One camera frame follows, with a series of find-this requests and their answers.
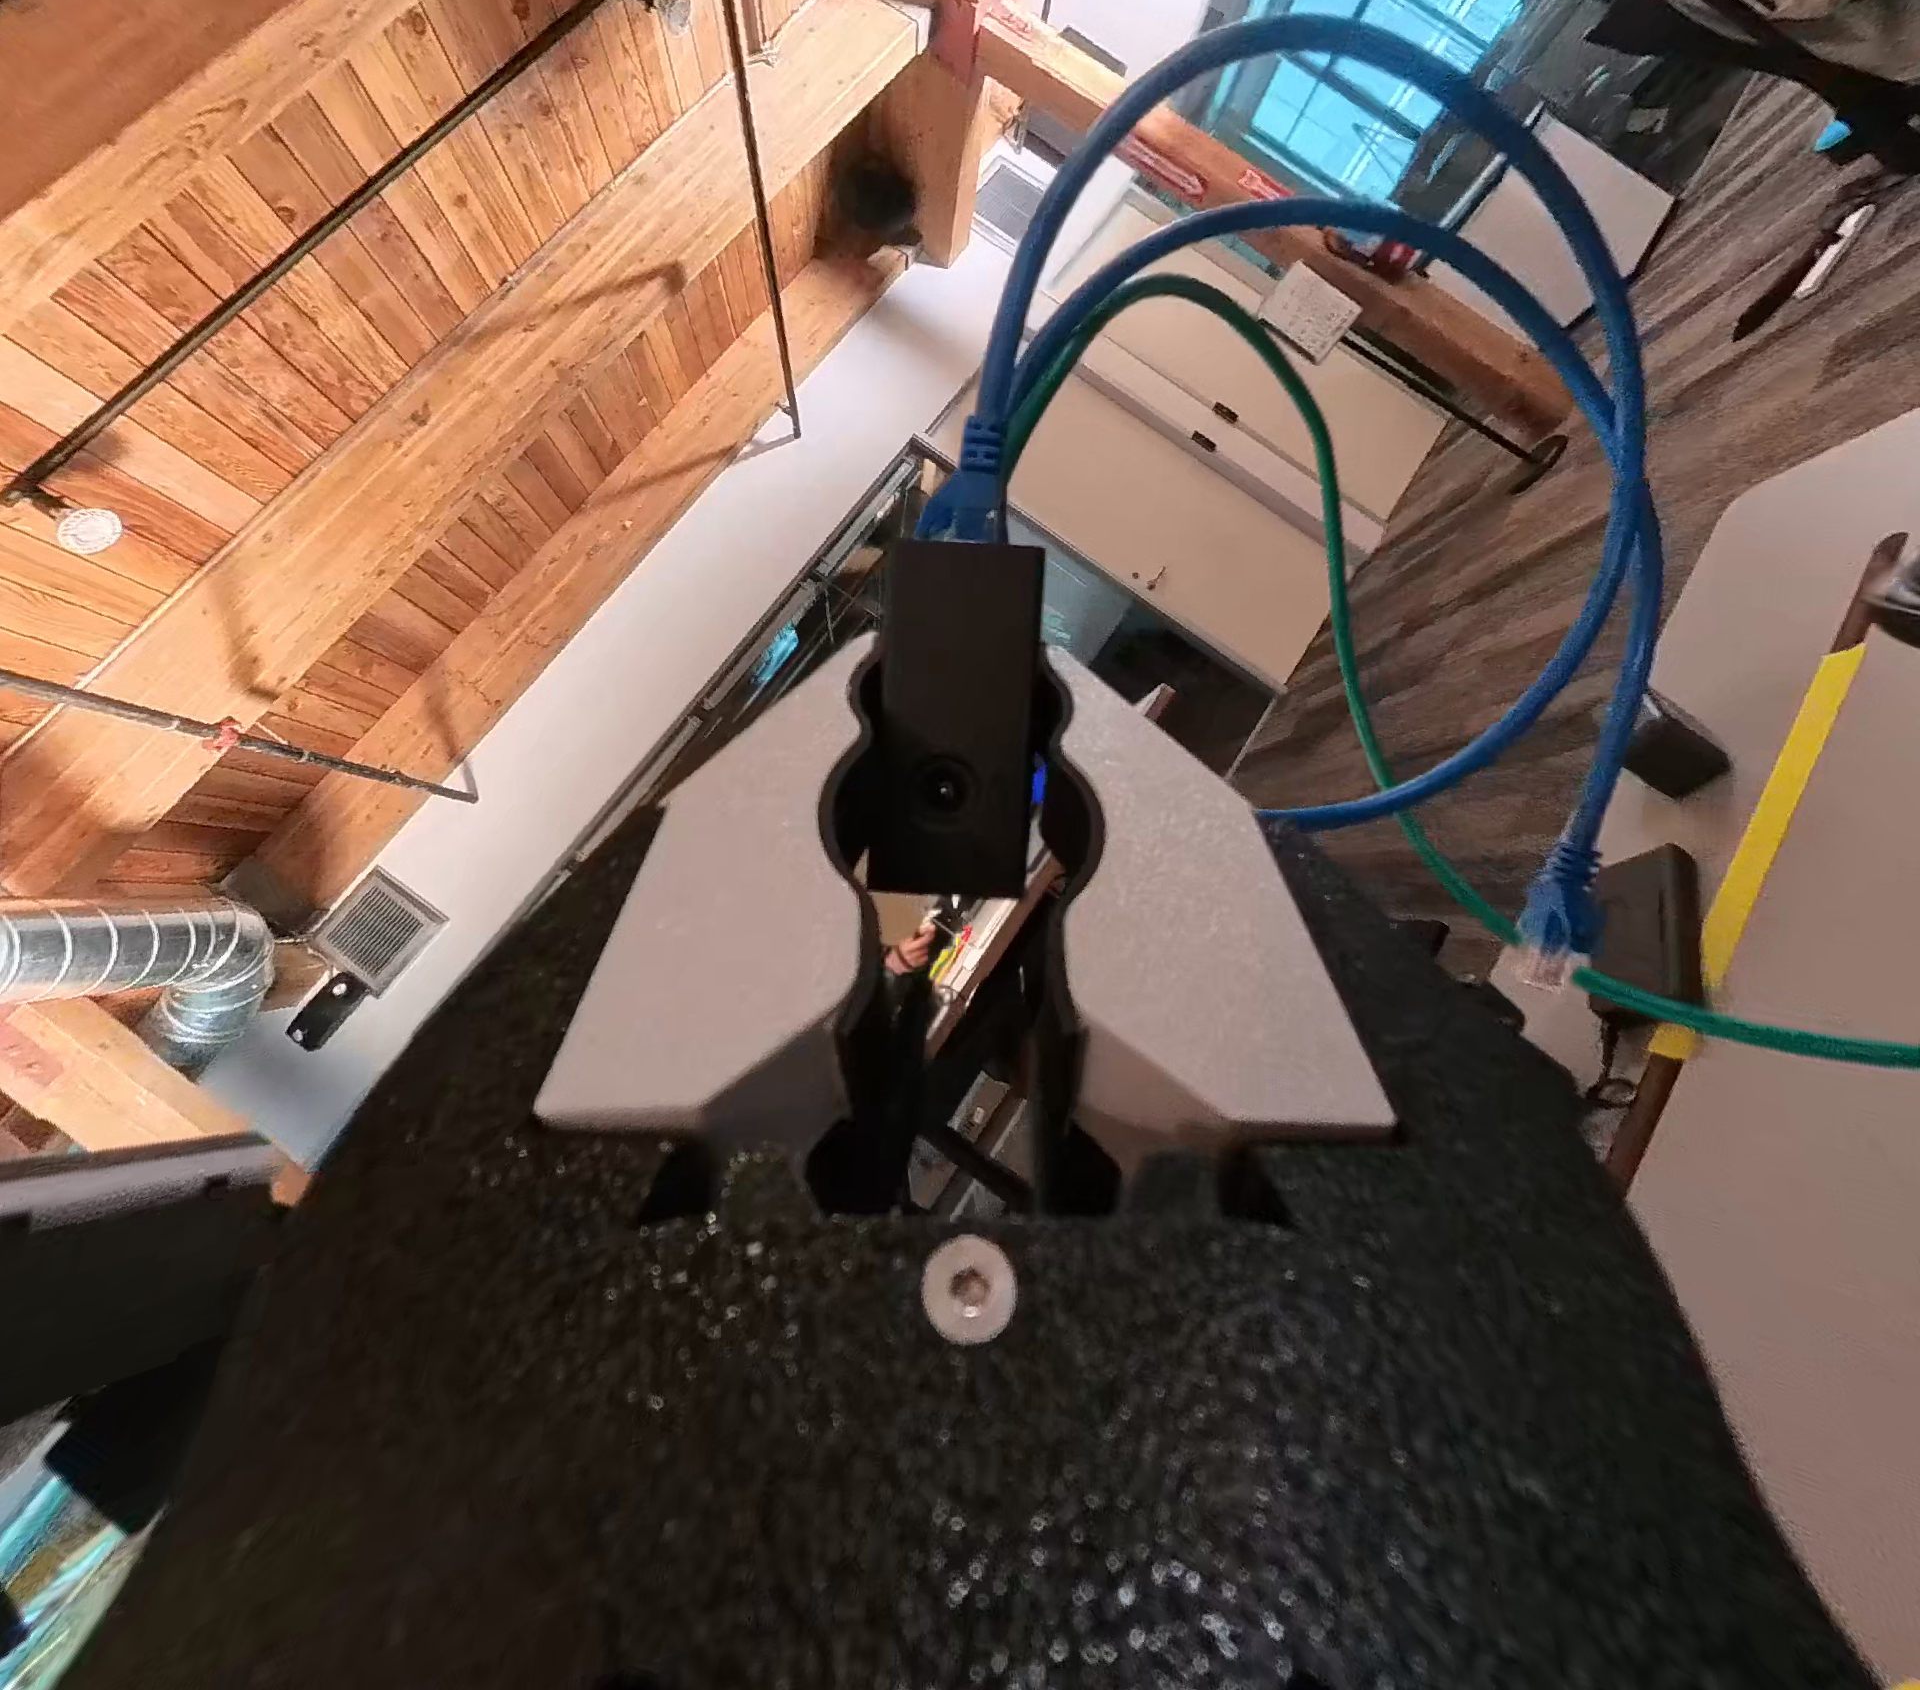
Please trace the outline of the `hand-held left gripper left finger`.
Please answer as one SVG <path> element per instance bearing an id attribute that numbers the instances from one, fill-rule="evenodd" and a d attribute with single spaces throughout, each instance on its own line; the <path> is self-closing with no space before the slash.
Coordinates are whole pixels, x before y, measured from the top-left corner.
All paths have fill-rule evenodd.
<path id="1" fill-rule="evenodd" d="M 847 1116 L 837 1030 L 877 975 L 877 925 L 829 790 L 862 751 L 875 653 L 851 640 L 667 798 L 539 1124 L 827 1133 Z"/>

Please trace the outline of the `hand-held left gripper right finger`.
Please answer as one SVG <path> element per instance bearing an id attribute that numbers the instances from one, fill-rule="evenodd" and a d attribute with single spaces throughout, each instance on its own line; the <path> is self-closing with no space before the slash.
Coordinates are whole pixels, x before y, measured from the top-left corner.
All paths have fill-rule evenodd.
<path id="1" fill-rule="evenodd" d="M 1073 1116 L 1103 1151 L 1382 1143 L 1398 1116 L 1257 812 L 1065 650 L 1063 775 L 1091 800 L 1063 962 Z"/>

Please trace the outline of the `black ethernet switch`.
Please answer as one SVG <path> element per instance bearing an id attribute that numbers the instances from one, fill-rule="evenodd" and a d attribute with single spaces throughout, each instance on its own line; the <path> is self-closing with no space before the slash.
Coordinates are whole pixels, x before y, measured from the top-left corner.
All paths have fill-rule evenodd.
<path id="1" fill-rule="evenodd" d="M 870 884 L 1002 898 L 1025 884 L 1043 550 L 900 544 L 881 628 Z"/>

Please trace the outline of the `brown wooden desk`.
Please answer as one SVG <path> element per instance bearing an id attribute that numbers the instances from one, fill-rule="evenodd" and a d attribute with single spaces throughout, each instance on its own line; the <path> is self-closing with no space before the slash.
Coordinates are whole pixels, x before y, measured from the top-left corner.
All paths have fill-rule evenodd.
<path id="1" fill-rule="evenodd" d="M 1032 915 L 1052 896 L 1055 882 L 1056 872 L 1047 860 L 1031 875 L 1020 898 L 989 898 L 964 925 L 948 958 L 948 967 L 932 982 L 936 1009 L 925 1032 L 925 1061 L 948 1052 L 973 1001 L 1023 938 Z"/>

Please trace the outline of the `black power adapter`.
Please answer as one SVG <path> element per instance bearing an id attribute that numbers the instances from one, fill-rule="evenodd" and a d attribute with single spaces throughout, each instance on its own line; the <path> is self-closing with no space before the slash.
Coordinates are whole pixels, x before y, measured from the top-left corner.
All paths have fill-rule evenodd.
<path id="1" fill-rule="evenodd" d="M 1596 872 L 1599 935 L 1591 974 L 1651 998 L 1703 1001 L 1698 863 L 1678 842 Z"/>

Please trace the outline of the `black battery pack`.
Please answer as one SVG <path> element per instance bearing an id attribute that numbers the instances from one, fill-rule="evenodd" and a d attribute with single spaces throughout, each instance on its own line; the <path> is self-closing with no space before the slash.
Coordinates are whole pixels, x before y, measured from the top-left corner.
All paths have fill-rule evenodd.
<path id="1" fill-rule="evenodd" d="M 1727 779 L 1730 769 L 1730 751 L 1707 725 L 1660 691 L 1646 691 L 1631 739 L 1623 748 L 1627 775 L 1666 802 L 1686 802 Z"/>

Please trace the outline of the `yellow tape strip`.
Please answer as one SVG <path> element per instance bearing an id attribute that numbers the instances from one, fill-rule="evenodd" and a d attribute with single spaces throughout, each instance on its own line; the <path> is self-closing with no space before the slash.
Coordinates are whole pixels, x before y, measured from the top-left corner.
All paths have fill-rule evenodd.
<path id="1" fill-rule="evenodd" d="M 1864 641 L 1830 650 L 1807 684 L 1807 692 L 1798 709 L 1786 740 L 1766 779 L 1766 790 L 1750 816 L 1733 859 L 1716 884 L 1712 909 L 1702 929 L 1702 967 L 1712 994 L 1720 993 L 1733 958 L 1747 933 L 1747 922 L 1761 905 L 1762 888 L 1781 848 L 1790 838 L 1790 827 L 1799 807 L 1803 795 L 1814 779 L 1814 767 L 1838 725 L 1841 709 L 1864 661 Z M 1747 1024 L 1747 1036 L 1735 1037 L 1758 1048 L 1779 1048 L 1786 1053 L 1807 1053 L 1815 1060 L 1864 1060 L 1873 1061 L 1868 1040 L 1854 1040 L 1830 1032 L 1790 1030 L 1790 1026 L 1761 1026 Z M 1651 1068 L 1658 1061 L 1682 1065 L 1692 1056 L 1702 1044 L 1703 1026 L 1660 1022 L 1651 1037 Z"/>

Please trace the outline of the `black sign stand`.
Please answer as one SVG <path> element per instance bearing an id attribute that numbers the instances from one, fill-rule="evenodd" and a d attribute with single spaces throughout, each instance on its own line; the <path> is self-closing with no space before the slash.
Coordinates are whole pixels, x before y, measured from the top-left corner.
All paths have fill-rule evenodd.
<path id="1" fill-rule="evenodd" d="M 1436 378 L 1436 372 L 1429 372 L 1412 359 L 1389 354 L 1381 338 L 1359 331 L 1359 306 L 1303 263 L 1287 268 L 1267 289 L 1261 302 L 1257 320 L 1270 338 L 1285 340 L 1313 362 L 1323 362 L 1338 348 L 1353 346 L 1365 362 L 1412 387 L 1412 392 L 1429 407 L 1492 445 L 1500 454 L 1509 454 L 1517 467 L 1509 475 L 1507 494 L 1523 494 L 1545 479 L 1569 446 L 1567 437 L 1559 430 L 1523 445 L 1504 427 L 1482 419 L 1460 402 L 1449 382 Z"/>

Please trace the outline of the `black flat panel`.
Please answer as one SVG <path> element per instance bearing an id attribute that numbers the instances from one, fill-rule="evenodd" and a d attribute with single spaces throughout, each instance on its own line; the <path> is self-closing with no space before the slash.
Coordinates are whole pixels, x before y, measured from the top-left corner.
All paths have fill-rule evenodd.
<path id="1" fill-rule="evenodd" d="M 220 1340 L 314 1181 L 254 1130 L 4 1163 L 4 1423 Z"/>

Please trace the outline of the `black ceiling pipe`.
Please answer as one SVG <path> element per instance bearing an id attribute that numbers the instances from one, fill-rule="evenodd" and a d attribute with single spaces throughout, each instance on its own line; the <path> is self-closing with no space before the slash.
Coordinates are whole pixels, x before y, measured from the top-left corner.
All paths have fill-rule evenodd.
<path id="1" fill-rule="evenodd" d="M 4 479 L 5 507 L 63 515 L 83 461 L 151 433 L 231 466 L 243 491 L 318 453 L 433 338 L 662 132 L 644 13 L 688 0 L 422 0 L 259 133 L 194 176 L 41 306 L 83 331 L 116 390 Z"/>

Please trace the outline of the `white recycling bin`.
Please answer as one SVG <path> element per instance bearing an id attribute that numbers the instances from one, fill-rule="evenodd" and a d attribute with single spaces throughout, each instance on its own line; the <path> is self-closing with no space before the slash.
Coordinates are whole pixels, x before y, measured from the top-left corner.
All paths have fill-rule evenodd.
<path id="1" fill-rule="evenodd" d="M 1619 273 L 1631 280 L 1666 227 L 1678 195 L 1620 164 L 1549 110 L 1536 114 L 1531 132 L 1579 191 Z M 1580 263 L 1532 184 L 1511 166 L 1504 166 L 1500 176 L 1476 200 L 1460 225 L 1460 237 L 1500 263 L 1561 330 L 1572 331 L 1591 315 L 1595 289 Z"/>

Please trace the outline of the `wall air vent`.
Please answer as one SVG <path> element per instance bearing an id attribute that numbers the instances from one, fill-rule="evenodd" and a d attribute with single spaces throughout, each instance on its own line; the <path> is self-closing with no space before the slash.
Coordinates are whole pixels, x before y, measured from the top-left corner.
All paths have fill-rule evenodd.
<path id="1" fill-rule="evenodd" d="M 1052 187 L 1052 166 L 1025 149 L 996 149 L 973 200 L 973 233 L 1015 253 Z"/>
<path id="2" fill-rule="evenodd" d="M 445 933 L 445 922 L 442 909 L 391 872 L 373 867 L 318 919 L 311 942 L 335 971 L 359 982 L 367 994 L 382 998 Z"/>

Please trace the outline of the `silver air duct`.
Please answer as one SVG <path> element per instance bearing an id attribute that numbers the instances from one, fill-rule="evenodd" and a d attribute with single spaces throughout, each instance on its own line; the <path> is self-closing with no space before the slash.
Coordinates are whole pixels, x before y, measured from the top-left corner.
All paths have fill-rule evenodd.
<path id="1" fill-rule="evenodd" d="M 5 1006 L 156 993 L 139 1037 L 194 1081 L 247 1037 L 274 982 L 267 919 L 228 896 L 4 902 Z"/>

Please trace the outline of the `wooden post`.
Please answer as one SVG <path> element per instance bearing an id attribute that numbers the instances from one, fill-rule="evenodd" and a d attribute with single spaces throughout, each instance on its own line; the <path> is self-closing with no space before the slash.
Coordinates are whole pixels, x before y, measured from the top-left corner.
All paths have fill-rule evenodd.
<path id="1" fill-rule="evenodd" d="M 1120 73 L 1008 0 L 980 9 L 976 64 L 1028 108 L 1080 133 L 1126 86 Z M 1167 108 L 1143 117 L 1115 156 L 1158 195 L 1198 211 L 1285 195 L 1266 172 Z M 1572 417 L 1572 396 L 1549 359 L 1430 279 L 1385 279 L 1339 253 L 1331 233 L 1322 227 L 1254 229 L 1246 243 L 1267 263 L 1313 268 L 1357 302 L 1361 330 L 1442 378 L 1476 412 L 1500 417 L 1531 439 Z"/>

